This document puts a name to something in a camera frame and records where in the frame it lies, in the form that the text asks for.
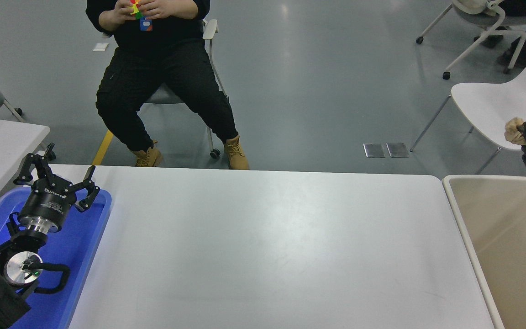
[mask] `lanyard badge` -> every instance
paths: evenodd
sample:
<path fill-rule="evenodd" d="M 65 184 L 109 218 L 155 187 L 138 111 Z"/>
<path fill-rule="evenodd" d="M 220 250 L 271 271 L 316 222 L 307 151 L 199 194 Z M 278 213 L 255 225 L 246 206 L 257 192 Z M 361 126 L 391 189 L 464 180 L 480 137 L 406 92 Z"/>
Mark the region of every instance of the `lanyard badge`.
<path fill-rule="evenodd" d="M 133 12 L 131 15 L 135 15 L 135 18 L 139 20 L 139 29 L 141 31 L 152 31 L 153 30 L 153 24 L 151 19 L 145 18 L 142 13 L 137 8 L 137 3 L 139 0 L 130 0 L 131 1 L 131 8 L 133 9 Z"/>

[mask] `hand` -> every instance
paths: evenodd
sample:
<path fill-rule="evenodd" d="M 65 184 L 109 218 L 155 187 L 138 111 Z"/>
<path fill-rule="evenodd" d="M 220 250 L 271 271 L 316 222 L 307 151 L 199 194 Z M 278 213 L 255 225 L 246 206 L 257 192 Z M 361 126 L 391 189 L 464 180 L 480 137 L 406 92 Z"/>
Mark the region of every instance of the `hand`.
<path fill-rule="evenodd" d="M 140 0 L 137 8 L 147 19 L 167 18 L 177 12 L 176 4 L 171 0 Z"/>
<path fill-rule="evenodd" d="M 123 24 L 126 21 L 135 21 L 135 16 L 131 15 L 133 8 L 130 0 L 118 0 L 115 8 L 111 11 L 111 20 L 115 24 Z"/>

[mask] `cargo pocket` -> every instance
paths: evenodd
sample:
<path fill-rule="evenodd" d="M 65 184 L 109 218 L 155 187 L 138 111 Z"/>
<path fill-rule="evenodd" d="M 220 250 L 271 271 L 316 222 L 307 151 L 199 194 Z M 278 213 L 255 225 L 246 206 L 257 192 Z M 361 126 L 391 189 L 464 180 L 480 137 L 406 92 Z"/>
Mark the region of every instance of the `cargo pocket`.
<path fill-rule="evenodd" d="M 111 92 L 119 79 L 121 71 L 123 71 L 122 65 L 109 65 L 107 69 L 105 69 L 105 74 L 100 81 L 99 90 L 96 92 L 96 95 Z"/>

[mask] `chair leg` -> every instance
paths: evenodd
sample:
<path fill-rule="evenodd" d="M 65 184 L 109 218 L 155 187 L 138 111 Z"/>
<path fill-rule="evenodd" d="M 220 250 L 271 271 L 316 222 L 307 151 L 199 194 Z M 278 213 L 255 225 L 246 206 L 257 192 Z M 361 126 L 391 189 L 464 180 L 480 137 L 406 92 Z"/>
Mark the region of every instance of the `chair leg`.
<path fill-rule="evenodd" d="M 215 149 L 215 146 L 212 143 L 212 130 L 208 126 L 206 126 L 206 135 L 208 135 L 208 146 L 210 146 L 210 151 L 212 152 Z"/>
<path fill-rule="evenodd" d="M 9 104 L 9 102 L 7 100 L 4 100 L 4 105 L 6 106 L 6 108 L 8 108 L 9 112 L 11 112 L 11 114 L 13 114 L 13 116 L 20 122 L 23 122 L 23 123 L 26 123 L 26 121 L 19 115 L 19 113 L 17 113 L 17 111 L 15 110 L 15 108 L 13 106 L 11 106 L 11 104 Z"/>
<path fill-rule="evenodd" d="M 496 151 L 494 152 L 494 154 L 492 154 L 490 156 L 490 158 L 488 160 L 486 160 L 486 162 L 482 165 L 482 167 L 480 167 L 480 169 L 478 169 L 478 171 L 476 172 L 476 175 L 480 175 L 480 173 L 484 170 L 484 168 L 486 168 L 486 166 L 488 166 L 488 164 L 497 156 L 499 155 L 499 152 L 501 152 L 503 148 L 501 147 L 498 147 L 496 149 Z"/>
<path fill-rule="evenodd" d="M 448 65 L 446 67 L 446 69 L 444 70 L 444 73 L 446 72 L 449 72 L 450 69 L 456 65 L 458 62 L 460 62 L 463 58 L 465 58 L 466 56 L 468 56 L 472 50 L 474 50 L 474 48 L 476 48 L 479 44 L 481 44 L 484 40 L 486 40 L 486 37 L 488 37 L 489 35 L 497 35 L 497 34 L 502 34 L 502 32 L 504 31 L 496 31 L 496 29 L 500 26 L 502 26 L 503 24 L 503 21 L 505 21 L 505 17 L 506 17 L 506 13 L 503 9 L 501 9 L 500 7 L 499 8 L 496 8 L 495 9 L 496 12 L 499 14 L 499 19 L 496 21 L 496 23 L 494 23 L 494 25 L 492 27 L 489 27 L 488 30 L 482 32 L 482 34 L 480 34 L 480 37 L 478 39 L 476 39 L 476 41 L 474 41 L 474 43 L 472 43 L 470 45 L 470 47 L 466 48 L 466 50 L 464 50 L 463 53 L 460 54 L 460 56 L 458 56 L 458 58 L 456 58 L 453 62 L 450 63 L 450 65 Z"/>
<path fill-rule="evenodd" d="M 434 21 L 432 21 L 432 23 L 428 27 L 426 27 L 426 29 L 423 32 L 421 32 L 419 36 L 423 38 L 438 23 L 438 21 L 440 21 L 440 19 L 442 19 L 442 17 L 444 17 L 445 14 L 447 14 L 447 12 L 451 10 L 451 8 L 452 5 L 447 6 L 447 8 L 440 15 L 438 15 L 436 19 L 434 19 Z"/>
<path fill-rule="evenodd" d="M 415 147 L 417 146 L 417 143 L 419 143 L 419 141 L 421 140 L 421 138 L 423 137 L 423 135 L 425 135 L 426 131 L 428 129 L 430 129 L 430 125 L 434 122 L 434 120 L 438 117 L 438 114 L 440 114 L 440 112 L 442 111 L 442 108 L 444 108 L 444 106 L 446 105 L 447 101 L 451 98 L 452 96 L 449 95 L 445 98 L 444 102 L 442 103 L 442 105 L 440 106 L 440 108 L 438 108 L 438 111 L 436 112 L 436 114 L 434 115 L 434 117 L 430 120 L 430 122 L 426 125 L 426 127 L 423 129 L 423 131 L 421 132 L 421 134 L 419 135 L 419 137 L 417 138 L 417 140 L 415 141 L 415 143 L 413 143 L 413 146 L 409 149 L 409 152 L 413 152 L 413 150 L 415 149 Z"/>
<path fill-rule="evenodd" d="M 216 70 L 216 67 L 215 67 L 215 61 L 213 59 L 213 54 L 212 54 L 212 39 L 210 40 L 210 42 L 208 44 L 208 57 L 210 58 L 210 65 L 212 66 L 212 70 L 215 73 L 215 77 L 216 77 L 217 81 L 219 82 L 219 86 L 221 86 L 221 90 L 223 91 L 223 94 L 225 94 L 225 96 L 227 96 L 227 98 L 228 98 L 228 94 L 226 93 L 225 86 L 223 86 L 223 81 L 221 81 L 221 77 L 219 76 L 219 72 Z"/>
<path fill-rule="evenodd" d="M 513 57 L 511 58 L 511 62 L 509 63 L 509 66 L 507 66 L 507 68 L 505 69 L 505 73 L 509 73 L 509 71 L 513 67 L 515 67 L 515 63 L 517 62 L 518 56 L 521 53 L 521 49 L 522 49 L 523 44 L 525 44 L 525 41 L 526 41 L 526 32 L 521 31 L 520 40 L 517 44 L 517 47 L 515 48 L 515 52 L 513 54 Z"/>
<path fill-rule="evenodd" d="M 216 149 L 212 143 L 212 130 L 208 126 L 206 126 L 206 135 L 208 136 L 208 145 L 210 146 L 210 157 L 213 159 L 219 158 L 221 156 L 221 152 Z"/>

